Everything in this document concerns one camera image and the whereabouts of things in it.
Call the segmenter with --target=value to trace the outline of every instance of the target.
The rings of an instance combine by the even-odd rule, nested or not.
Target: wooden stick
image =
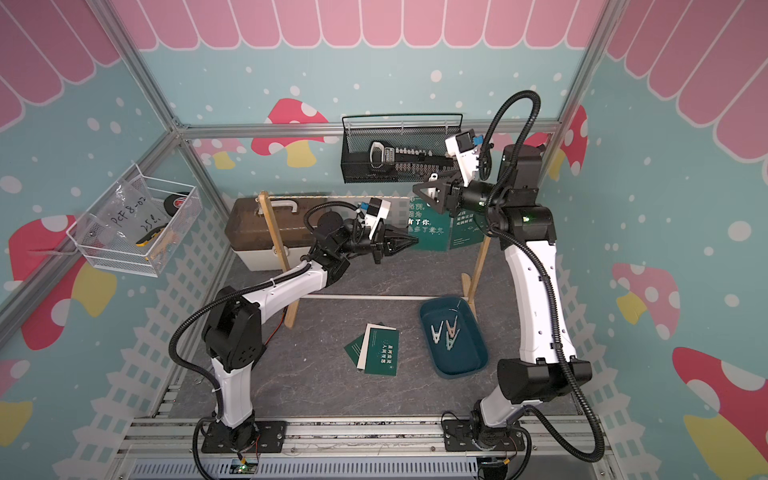
[[[483,239],[477,262],[475,262],[475,272],[472,276],[469,276],[467,273],[462,273],[462,289],[464,290],[464,296],[467,297],[469,308],[472,309],[472,313],[475,314],[475,320],[477,320],[478,317],[477,311],[475,311],[475,293],[478,291],[480,274],[482,273],[483,265],[485,265],[485,256],[488,255],[488,247],[490,246],[491,237]]]
[[[259,194],[259,203],[261,204],[261,209],[264,212],[264,220],[266,220],[266,226],[270,230],[270,237],[272,237],[272,243],[275,246],[277,259],[280,261],[280,266],[283,268],[283,272],[287,272],[290,270],[290,265],[288,264],[288,256],[286,255],[285,246],[283,245],[283,238],[280,236],[280,228],[277,225],[275,210],[272,208],[272,202],[270,202],[269,193],[261,192]],[[288,306],[285,320],[285,324],[288,328],[293,328],[293,324],[296,322],[296,314],[298,311],[299,300],[291,303]]]

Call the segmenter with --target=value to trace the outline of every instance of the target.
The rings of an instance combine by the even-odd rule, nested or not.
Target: wire basket
[[[422,182],[435,172],[458,170],[445,156],[445,139],[462,129],[461,114],[356,115],[342,118],[341,171],[344,183]],[[392,151],[384,161],[374,144]]]
[[[189,194],[163,231],[151,241],[148,250],[142,250],[134,243],[126,241],[121,235],[114,235],[106,245],[103,242],[107,229],[96,216],[116,194],[118,182],[113,183],[78,218],[77,222],[67,229],[67,236],[95,268],[160,276],[197,216],[203,211],[200,191],[194,185],[147,177],[141,173],[136,164],[126,170],[122,178],[127,178],[128,183],[139,191],[149,191],[151,201],[163,211],[165,211],[163,202],[169,195],[180,192],[189,192]]]

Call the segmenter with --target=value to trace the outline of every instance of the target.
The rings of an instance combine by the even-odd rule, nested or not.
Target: vent grille
[[[236,459],[203,460],[214,478],[249,478],[230,474]],[[262,458],[257,478],[476,478],[474,458]],[[134,464],[130,480],[198,480],[192,459],[140,459]]]

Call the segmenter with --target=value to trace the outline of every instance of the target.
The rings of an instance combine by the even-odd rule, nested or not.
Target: black mesh basket
[[[461,114],[342,118],[344,183],[415,183],[426,181],[433,173],[458,170],[456,161],[445,156],[445,139],[461,131],[462,119]]]

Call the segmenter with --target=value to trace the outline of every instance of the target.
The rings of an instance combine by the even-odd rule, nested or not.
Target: white wire basket
[[[122,235],[110,235],[111,232],[107,232],[107,227],[98,221],[98,213],[117,194],[119,180],[114,182],[78,218],[77,222],[67,229],[67,235],[95,268],[160,276],[197,216],[203,211],[200,191],[194,185],[147,177],[141,173],[141,169],[136,164],[128,168],[121,178],[127,178],[127,182],[139,191],[148,191],[150,200],[163,212],[165,211],[163,202],[166,197],[181,192],[189,192],[189,194],[163,231],[147,245],[148,249],[138,247]],[[105,237],[110,237],[110,240],[104,242]]]

